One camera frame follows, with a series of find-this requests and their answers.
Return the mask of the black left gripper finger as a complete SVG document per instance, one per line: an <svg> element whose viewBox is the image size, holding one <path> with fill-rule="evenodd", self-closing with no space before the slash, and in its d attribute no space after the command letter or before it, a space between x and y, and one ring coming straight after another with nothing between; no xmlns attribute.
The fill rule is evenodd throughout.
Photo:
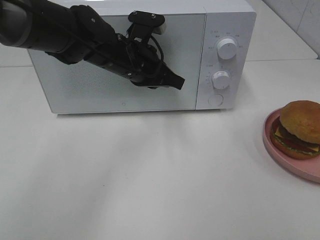
<svg viewBox="0 0 320 240"><path fill-rule="evenodd" d="M185 79L177 74L175 74L167 66L161 67L161 86L171 87L177 90L181 90L185 83Z"/></svg>

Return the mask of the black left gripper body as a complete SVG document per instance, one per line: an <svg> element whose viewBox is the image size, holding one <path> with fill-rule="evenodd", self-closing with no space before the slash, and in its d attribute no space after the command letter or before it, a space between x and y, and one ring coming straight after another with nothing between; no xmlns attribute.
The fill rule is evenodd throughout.
<svg viewBox="0 0 320 240"><path fill-rule="evenodd" d="M113 64L105 67L109 71L129 79L138 87L163 87L161 68L167 65L157 41L147 45L139 41L118 41L116 45L102 45L99 51Z"/></svg>

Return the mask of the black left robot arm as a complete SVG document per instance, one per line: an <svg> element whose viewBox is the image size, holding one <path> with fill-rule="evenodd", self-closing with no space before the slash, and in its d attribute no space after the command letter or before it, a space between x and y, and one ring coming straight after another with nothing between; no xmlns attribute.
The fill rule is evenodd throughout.
<svg viewBox="0 0 320 240"><path fill-rule="evenodd" d="M66 65L85 61L138 87L181 89L185 80L166 65L155 39L161 34L165 17L133 11L128 20L130 27L123 35L89 5L65 7L48 0L3 0L0 42L45 52Z"/></svg>

